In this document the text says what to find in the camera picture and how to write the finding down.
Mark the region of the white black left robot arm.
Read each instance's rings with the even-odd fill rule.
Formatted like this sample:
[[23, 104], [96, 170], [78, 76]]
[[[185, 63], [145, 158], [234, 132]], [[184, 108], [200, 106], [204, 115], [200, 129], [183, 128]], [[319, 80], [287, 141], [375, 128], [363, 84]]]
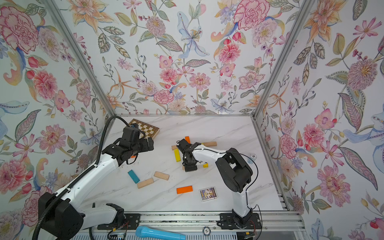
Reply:
[[126, 126], [121, 138], [104, 149], [99, 149], [96, 161], [78, 177], [56, 193], [45, 193], [39, 198], [39, 220], [33, 239], [45, 230], [60, 240], [70, 240], [79, 231], [99, 225], [122, 227], [127, 223], [124, 209], [116, 204], [83, 209], [85, 198], [110, 173], [127, 164], [131, 157], [154, 149], [154, 141], [146, 137], [138, 125]]

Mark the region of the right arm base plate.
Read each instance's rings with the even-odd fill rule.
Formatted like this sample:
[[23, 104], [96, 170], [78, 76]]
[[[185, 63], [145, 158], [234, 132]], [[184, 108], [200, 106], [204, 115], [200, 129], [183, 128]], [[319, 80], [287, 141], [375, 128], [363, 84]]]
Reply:
[[261, 230], [262, 220], [259, 214], [249, 212], [245, 217], [236, 213], [221, 213], [217, 226], [222, 230]]

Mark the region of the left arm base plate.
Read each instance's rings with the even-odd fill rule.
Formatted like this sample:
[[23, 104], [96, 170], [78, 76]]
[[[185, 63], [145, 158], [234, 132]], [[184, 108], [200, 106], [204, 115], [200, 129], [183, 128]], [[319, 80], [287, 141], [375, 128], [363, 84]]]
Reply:
[[120, 214], [112, 223], [98, 225], [97, 230], [117, 230], [119, 227], [123, 227], [123, 230], [136, 230], [140, 224], [140, 218], [141, 214], [124, 213], [124, 216]]

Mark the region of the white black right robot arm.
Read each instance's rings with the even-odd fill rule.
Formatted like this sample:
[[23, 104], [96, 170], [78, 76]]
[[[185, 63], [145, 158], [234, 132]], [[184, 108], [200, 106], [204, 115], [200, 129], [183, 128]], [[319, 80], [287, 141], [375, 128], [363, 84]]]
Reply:
[[234, 148], [219, 152], [200, 143], [190, 144], [186, 139], [177, 141], [177, 148], [182, 154], [185, 172], [196, 171], [197, 164], [216, 164], [224, 184], [233, 192], [233, 222], [238, 227], [245, 228], [253, 214], [248, 203], [248, 188], [252, 184], [253, 170], [244, 160], [245, 155]]

